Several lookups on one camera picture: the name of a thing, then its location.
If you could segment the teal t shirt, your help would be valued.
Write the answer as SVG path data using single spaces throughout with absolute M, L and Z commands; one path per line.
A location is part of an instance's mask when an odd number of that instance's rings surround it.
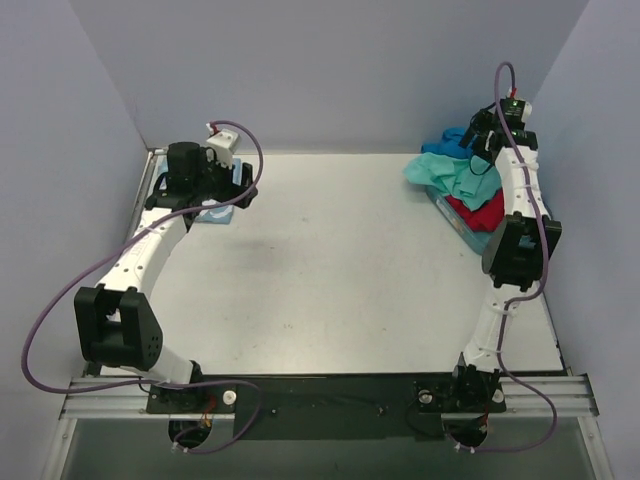
M 403 175 L 413 185 L 432 187 L 460 200 L 471 211 L 478 210 L 501 189 L 497 170 L 478 156 L 458 159 L 427 152 L 411 160 Z

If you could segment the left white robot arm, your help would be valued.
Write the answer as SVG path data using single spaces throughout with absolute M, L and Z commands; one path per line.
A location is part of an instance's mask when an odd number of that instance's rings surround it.
M 82 287 L 74 297 L 83 357 L 173 384 L 170 400 L 184 412 L 203 405 L 206 388 L 197 363 L 166 346 L 150 296 L 172 250 L 191 230 L 197 207 L 231 202 L 246 208 L 256 197 L 249 188 L 251 165 L 234 158 L 238 143 L 237 134 L 222 130 L 204 145 L 170 144 L 144 202 L 136 242 L 94 287 Z

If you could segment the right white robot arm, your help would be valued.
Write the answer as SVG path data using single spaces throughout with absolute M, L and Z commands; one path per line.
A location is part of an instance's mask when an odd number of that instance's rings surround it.
M 448 401 L 460 411 L 491 409 L 510 323 L 522 302 L 542 293 L 562 233 L 542 199 L 537 137 L 526 129 L 530 112 L 524 100 L 502 99 L 474 116 L 462 141 L 499 174 L 504 216 L 482 254 L 489 287 L 475 332 L 446 385 Z

